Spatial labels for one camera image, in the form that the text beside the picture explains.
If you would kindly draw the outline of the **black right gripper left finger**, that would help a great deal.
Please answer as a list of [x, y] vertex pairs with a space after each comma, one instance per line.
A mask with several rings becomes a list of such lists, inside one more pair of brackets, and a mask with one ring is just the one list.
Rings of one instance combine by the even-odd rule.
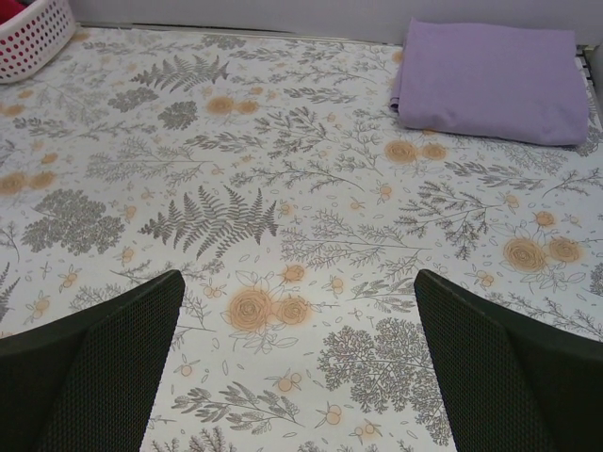
[[139, 450], [184, 294], [170, 270], [2, 339], [2, 450]]

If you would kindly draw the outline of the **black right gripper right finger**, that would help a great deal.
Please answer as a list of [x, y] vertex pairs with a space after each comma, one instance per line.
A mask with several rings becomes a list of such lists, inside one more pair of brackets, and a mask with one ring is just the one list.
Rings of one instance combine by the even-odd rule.
[[601, 343], [427, 269], [414, 289], [457, 450], [601, 450]]

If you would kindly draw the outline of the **red t shirt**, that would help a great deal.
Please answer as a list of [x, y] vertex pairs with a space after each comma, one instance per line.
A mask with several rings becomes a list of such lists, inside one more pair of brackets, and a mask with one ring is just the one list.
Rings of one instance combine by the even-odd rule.
[[0, 24], [4, 24], [27, 8], [19, 0], [0, 0]]

